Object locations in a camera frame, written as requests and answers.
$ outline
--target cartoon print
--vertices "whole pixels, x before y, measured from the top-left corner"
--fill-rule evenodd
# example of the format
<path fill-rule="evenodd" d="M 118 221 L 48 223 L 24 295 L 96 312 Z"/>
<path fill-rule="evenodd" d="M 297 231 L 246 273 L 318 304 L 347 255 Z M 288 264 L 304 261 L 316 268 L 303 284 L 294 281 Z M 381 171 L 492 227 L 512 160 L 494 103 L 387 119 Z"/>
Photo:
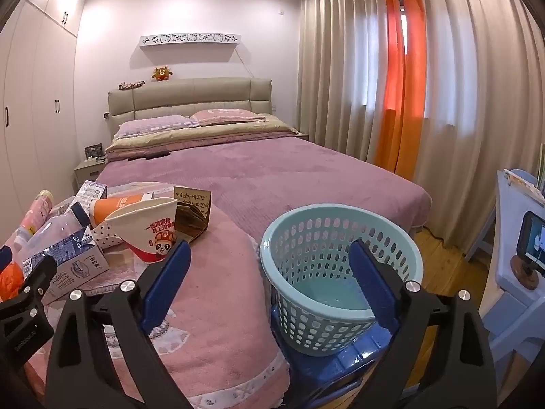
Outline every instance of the cartoon print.
<path fill-rule="evenodd" d="M 157 233 L 155 236 L 155 250 L 157 251 L 157 255 L 160 257 L 165 257 L 168 251 L 170 251 L 174 245 L 175 240 L 176 237 L 170 230 L 162 230 L 161 232 Z M 149 240 L 149 245 L 153 246 L 153 242 L 151 240 Z"/>

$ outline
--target phone holder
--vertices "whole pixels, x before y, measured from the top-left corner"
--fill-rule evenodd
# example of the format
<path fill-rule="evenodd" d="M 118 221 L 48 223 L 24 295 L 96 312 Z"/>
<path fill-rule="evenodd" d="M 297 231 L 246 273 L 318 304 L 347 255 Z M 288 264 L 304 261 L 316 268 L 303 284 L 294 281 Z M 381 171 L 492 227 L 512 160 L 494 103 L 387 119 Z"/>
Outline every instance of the phone holder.
<path fill-rule="evenodd" d="M 536 290 L 540 281 L 538 273 L 518 255 L 514 255 L 513 258 L 511 258 L 511 270 L 521 285 L 529 291 Z"/>

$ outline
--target white wall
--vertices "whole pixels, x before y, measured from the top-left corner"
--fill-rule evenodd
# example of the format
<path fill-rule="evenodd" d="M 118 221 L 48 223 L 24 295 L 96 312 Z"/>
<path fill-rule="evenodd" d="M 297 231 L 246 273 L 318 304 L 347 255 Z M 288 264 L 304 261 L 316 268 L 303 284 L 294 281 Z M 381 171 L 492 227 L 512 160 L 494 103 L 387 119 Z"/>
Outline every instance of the white wall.
<path fill-rule="evenodd" d="M 141 36 L 169 32 L 242 35 L 236 50 L 257 78 L 272 80 L 275 114 L 294 125 L 299 4 L 296 0 L 86 0 L 77 39 L 74 101 L 78 147 L 111 143 L 103 114 L 119 83 L 171 78 L 249 77 L 233 46 L 139 48 Z"/>

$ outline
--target upholstered headboard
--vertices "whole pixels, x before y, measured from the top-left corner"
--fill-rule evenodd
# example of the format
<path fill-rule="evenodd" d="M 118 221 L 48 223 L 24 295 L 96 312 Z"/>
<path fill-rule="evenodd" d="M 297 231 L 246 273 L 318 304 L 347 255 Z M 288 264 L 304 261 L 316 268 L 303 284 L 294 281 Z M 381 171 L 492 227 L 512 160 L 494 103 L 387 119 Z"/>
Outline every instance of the upholstered headboard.
<path fill-rule="evenodd" d="M 182 115 L 205 109 L 246 109 L 272 114 L 271 80 L 261 78 L 194 78 L 155 81 L 108 94 L 112 137 L 126 121 Z"/>

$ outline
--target orange curtain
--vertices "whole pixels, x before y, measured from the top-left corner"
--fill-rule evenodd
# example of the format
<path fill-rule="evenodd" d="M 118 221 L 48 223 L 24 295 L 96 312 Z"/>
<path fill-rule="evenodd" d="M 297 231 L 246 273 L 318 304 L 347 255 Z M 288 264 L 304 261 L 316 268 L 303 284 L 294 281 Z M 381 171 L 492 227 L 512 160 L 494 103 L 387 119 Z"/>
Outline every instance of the orange curtain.
<path fill-rule="evenodd" d="M 426 101 L 426 13 L 423 0 L 403 2 L 408 31 L 406 56 L 399 0 L 386 0 L 389 61 L 384 117 L 375 164 L 412 180 Z"/>
<path fill-rule="evenodd" d="M 395 172 L 403 121 L 404 46 L 399 0 L 386 0 L 386 11 L 388 14 L 388 72 L 375 164 Z"/>

